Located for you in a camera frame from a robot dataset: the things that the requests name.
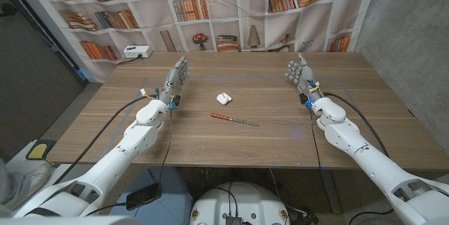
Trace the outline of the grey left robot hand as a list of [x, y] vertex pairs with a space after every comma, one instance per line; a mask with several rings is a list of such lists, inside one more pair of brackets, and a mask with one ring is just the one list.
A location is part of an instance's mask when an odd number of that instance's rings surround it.
[[159, 100], [165, 104], [170, 104], [172, 99], [181, 93], [182, 87], [189, 77], [189, 64], [186, 57], [182, 56], [169, 71], [159, 93]]

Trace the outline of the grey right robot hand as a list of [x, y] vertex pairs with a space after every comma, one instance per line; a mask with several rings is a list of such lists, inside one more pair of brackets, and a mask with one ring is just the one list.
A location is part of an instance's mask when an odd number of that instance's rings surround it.
[[288, 63], [288, 71], [285, 73], [285, 76], [296, 85], [300, 93], [301, 103], [306, 104], [308, 102], [313, 104], [323, 97], [320, 92], [319, 82], [315, 79], [314, 73], [303, 54], [298, 53], [298, 59], [297, 62], [290, 61]]

